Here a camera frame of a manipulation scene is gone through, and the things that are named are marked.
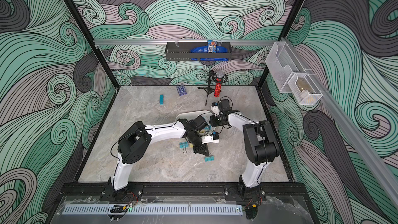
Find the teal binder clip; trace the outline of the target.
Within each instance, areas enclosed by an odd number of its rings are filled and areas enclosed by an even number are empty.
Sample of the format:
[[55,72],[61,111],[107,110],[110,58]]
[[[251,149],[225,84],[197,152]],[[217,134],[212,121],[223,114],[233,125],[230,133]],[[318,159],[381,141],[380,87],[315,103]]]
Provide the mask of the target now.
[[188,142],[181,142],[179,143],[179,148],[183,151],[183,153],[187,153],[187,148],[189,147]]
[[204,159],[205,159],[205,162],[210,162],[210,161],[215,160],[214,156],[208,156],[208,157],[205,157]]

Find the white plastic storage box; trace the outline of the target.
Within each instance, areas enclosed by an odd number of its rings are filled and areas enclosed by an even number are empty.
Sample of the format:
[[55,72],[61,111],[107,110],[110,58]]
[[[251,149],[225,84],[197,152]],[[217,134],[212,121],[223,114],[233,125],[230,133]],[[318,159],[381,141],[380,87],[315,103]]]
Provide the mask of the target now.
[[203,110],[203,111],[194,111],[194,112],[186,112],[186,113],[182,113],[177,115],[176,120],[183,118],[183,119],[187,119],[187,120],[192,120],[195,119],[199,116],[202,116],[205,121],[207,122],[206,126],[204,129],[202,129],[200,132],[204,133],[207,131],[215,131],[216,127],[213,127],[210,124],[210,117],[213,115],[213,112],[208,111],[208,110]]

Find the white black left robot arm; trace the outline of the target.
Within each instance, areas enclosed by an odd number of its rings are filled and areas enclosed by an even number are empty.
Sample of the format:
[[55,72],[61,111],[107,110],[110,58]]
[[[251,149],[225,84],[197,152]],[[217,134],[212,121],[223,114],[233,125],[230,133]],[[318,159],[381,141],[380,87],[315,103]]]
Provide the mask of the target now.
[[134,123],[117,141],[118,159],[114,175],[110,182],[115,191],[127,187],[133,164],[141,160],[151,144],[170,139],[183,139],[193,145],[194,153],[209,156],[208,143],[218,143],[219,133],[209,128],[201,133],[209,123],[202,115],[188,120],[179,118],[175,122],[163,125],[145,125]]

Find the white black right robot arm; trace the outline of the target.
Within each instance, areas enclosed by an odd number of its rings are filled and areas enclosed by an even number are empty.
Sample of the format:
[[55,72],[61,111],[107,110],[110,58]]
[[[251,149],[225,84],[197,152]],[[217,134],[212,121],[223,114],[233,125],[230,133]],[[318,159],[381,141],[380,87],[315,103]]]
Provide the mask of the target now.
[[212,103],[211,111],[215,114],[210,118],[212,126],[234,127],[241,131],[244,137],[248,162],[243,174],[239,177],[238,193],[243,198],[260,194],[262,175],[280,154],[270,122],[253,120],[240,111],[233,110],[228,99]]

